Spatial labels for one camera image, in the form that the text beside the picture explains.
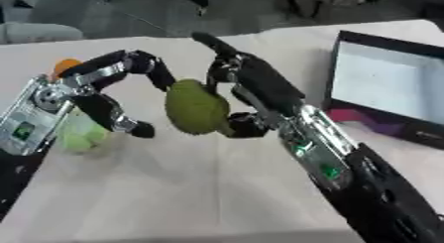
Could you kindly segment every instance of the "robotic arm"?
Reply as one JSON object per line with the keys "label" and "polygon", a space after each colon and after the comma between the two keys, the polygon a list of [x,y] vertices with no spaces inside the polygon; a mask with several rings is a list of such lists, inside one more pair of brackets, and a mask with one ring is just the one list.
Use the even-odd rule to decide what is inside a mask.
{"label": "robotic arm", "polygon": [[364,143],[353,141],[267,62],[206,34],[193,39],[217,57],[208,92],[220,82],[257,113],[229,117],[230,138],[262,137],[277,130],[282,144],[323,195],[368,243],[444,242],[444,222],[424,197]]}

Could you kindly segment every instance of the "green led light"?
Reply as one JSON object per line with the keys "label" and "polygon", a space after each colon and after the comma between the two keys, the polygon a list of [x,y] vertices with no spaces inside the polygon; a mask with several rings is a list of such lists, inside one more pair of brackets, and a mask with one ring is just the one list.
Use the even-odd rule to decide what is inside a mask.
{"label": "green led light", "polygon": [[330,180],[337,179],[341,174],[341,171],[337,168],[330,167],[329,165],[323,164],[320,167],[322,174]]}

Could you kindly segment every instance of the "robotic hand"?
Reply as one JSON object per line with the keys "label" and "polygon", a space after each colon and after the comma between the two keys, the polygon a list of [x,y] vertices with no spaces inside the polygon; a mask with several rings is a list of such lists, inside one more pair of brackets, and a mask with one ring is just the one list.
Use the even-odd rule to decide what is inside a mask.
{"label": "robotic hand", "polygon": [[444,242],[444,223],[424,197],[363,143],[356,143],[267,62],[206,34],[193,39],[216,52],[207,91],[232,82],[232,93],[257,113],[229,116],[231,138],[278,130],[323,195],[368,243]]}
{"label": "robotic hand", "polygon": [[145,75],[163,91],[174,83],[161,59],[141,51],[86,61],[60,73],[56,81],[40,75],[29,82],[0,119],[0,220],[39,168],[74,106],[109,131],[154,137],[151,124],[126,116],[116,100],[101,93],[128,73]]}

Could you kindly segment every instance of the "tennis ball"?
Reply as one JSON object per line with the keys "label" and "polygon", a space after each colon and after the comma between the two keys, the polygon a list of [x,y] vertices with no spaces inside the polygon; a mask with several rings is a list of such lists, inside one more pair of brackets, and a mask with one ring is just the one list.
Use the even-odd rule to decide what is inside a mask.
{"label": "tennis ball", "polygon": [[184,133],[203,135],[224,128],[229,113],[225,98],[208,93],[198,80],[177,81],[166,93],[166,116]]}
{"label": "tennis ball", "polygon": [[104,143],[109,131],[75,108],[69,114],[59,136],[64,150],[83,153]]}

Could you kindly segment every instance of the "white table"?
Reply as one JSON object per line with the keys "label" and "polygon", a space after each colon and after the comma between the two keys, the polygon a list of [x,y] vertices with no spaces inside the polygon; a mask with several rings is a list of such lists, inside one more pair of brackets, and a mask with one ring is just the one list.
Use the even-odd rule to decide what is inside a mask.
{"label": "white table", "polygon": [[[340,30],[444,46],[444,35],[426,21],[290,28],[225,40],[269,61],[318,104]],[[88,60],[120,49],[153,53],[177,77],[202,80],[214,57],[190,39],[0,47],[0,108],[30,77],[52,71],[57,61]],[[0,242],[360,242],[278,144],[276,133],[245,141],[218,134],[190,137],[170,126],[165,95],[142,76],[130,76],[107,92],[130,115],[154,123],[157,137],[116,136],[101,156],[70,156],[54,148],[0,225]],[[245,109],[231,101],[234,110]],[[444,212],[444,152],[346,130],[377,150]]]}

